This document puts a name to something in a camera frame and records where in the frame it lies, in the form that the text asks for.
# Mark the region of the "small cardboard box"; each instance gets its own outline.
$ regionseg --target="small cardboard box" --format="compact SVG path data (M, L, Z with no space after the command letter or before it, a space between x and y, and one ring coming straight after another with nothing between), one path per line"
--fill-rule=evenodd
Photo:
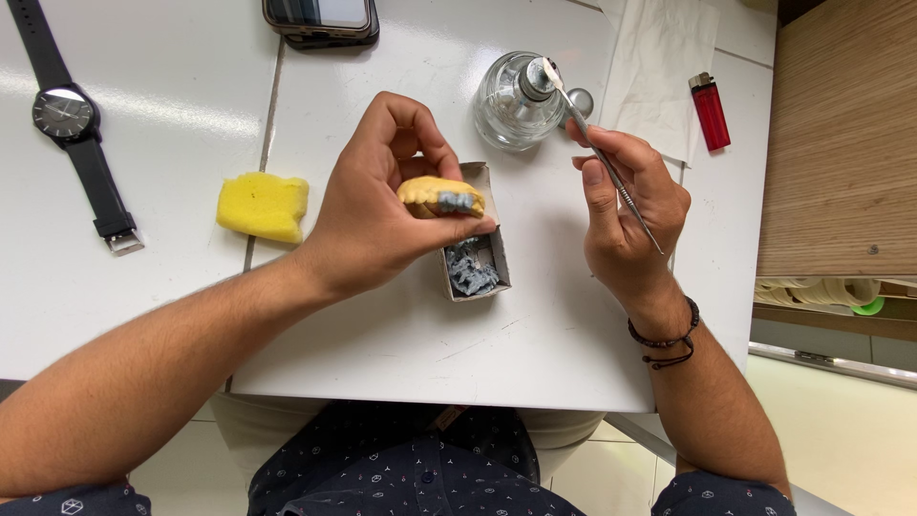
M462 176L465 178L465 182L474 186L474 188L481 192L481 195L484 197L484 215L490 216L491 219L497 223L497 229L488 235L491 239L492 257L482 255L480 252L478 256L485 262L493 263L494 268L497 269L497 277L499 280L497 281L497 285L487 294L475 296L466 296L462 294L456 290L452 286L452 282L449 281L449 272L446 267L446 250L445 248L441 248L436 252L436 256L439 260L439 269L443 278L443 294L446 296L446 299L455 302L496 296L497 293L503 292L513 286L510 283L510 269L506 264L506 250L503 248L503 236L500 233L500 216L497 215L497 207L493 204L493 194L491 193L491 169L487 168L485 162L462 163L461 172Z

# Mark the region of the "paper towel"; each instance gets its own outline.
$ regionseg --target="paper towel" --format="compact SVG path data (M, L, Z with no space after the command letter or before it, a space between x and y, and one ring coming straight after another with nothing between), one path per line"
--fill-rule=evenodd
M599 0L606 13L620 1ZM709 72L720 12L698 0L627 0L599 125L691 166L701 124L688 79Z

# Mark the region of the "beaded bracelet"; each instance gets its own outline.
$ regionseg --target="beaded bracelet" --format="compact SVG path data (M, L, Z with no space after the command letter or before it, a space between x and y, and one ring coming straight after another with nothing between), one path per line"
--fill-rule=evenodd
M655 364L652 364L650 366L653 369L659 370L660 368L666 367L668 365L681 364L682 362L691 358L691 356L694 354L694 341L691 340L691 332L694 331L694 329L697 328L697 325L701 322L701 311L697 308L697 303L695 303L693 299L687 296L685 296L685 299L688 301L688 305L691 307L691 327L688 329L688 332L685 333L683 337L679 337L678 339L674 339L672 341L664 341L664 342L648 341L647 339L644 339L643 337L640 336L639 333L636 332L636 329L634 328L634 323L632 323L630 319L627 320L627 329L630 331L631 337L634 337L635 341L640 342L642 345L645 345L646 347L656 348L656 349L665 349L665 348L670 348L674 346L679 341L684 341L685 344L688 346L688 349L691 350L690 352L688 352L688 354L677 356L675 358L663 358L663 359L657 360L657 359L650 358L648 356L644 356L643 361L646 362L647 364L649 364L650 362L655 362Z

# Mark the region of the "shirt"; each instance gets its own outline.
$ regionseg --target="shirt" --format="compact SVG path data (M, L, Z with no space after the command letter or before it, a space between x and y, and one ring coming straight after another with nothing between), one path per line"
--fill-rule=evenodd
M537 456L514 409L331 402L252 478L251 516L582 516L539 485ZM79 486L0 504L0 516L151 513L130 485ZM652 516L790 516L772 486L695 471L675 477Z

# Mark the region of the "red lighter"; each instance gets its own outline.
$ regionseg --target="red lighter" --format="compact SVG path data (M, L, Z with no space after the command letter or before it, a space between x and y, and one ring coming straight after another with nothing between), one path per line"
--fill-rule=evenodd
M697 116L701 119L703 138L707 140L707 150L716 151L729 145L729 129L723 116L723 105L720 104L720 92L709 73L695 75L688 80L691 96L697 107Z

